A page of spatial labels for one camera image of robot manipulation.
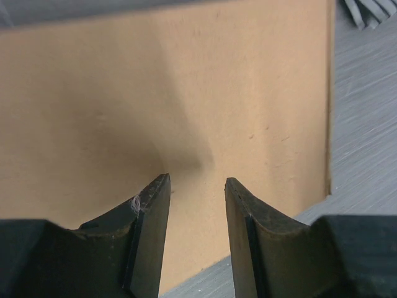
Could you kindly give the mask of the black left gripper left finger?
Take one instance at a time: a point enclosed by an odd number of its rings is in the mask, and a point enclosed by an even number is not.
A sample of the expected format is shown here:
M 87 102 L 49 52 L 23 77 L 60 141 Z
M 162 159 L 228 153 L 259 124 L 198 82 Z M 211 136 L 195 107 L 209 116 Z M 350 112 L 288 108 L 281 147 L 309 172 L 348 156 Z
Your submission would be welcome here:
M 157 297 L 171 179 L 76 230 L 44 219 L 1 221 L 2 297 Z

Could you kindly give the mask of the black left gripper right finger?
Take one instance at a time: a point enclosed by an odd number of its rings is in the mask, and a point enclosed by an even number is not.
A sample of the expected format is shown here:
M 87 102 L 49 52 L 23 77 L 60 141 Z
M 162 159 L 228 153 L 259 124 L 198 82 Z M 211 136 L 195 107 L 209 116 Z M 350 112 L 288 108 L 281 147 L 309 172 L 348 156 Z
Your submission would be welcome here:
M 395 297 L 396 217 L 324 215 L 305 225 L 225 184 L 236 297 Z

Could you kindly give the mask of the brown cardboard box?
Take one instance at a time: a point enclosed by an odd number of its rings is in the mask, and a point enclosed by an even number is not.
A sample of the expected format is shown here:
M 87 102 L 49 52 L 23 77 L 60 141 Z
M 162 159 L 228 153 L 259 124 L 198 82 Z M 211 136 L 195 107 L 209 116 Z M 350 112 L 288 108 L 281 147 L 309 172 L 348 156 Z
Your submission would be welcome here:
M 224 185 L 331 192 L 333 1 L 2 1 L 1 217 L 76 228 L 171 176 L 160 292 L 226 257 Z

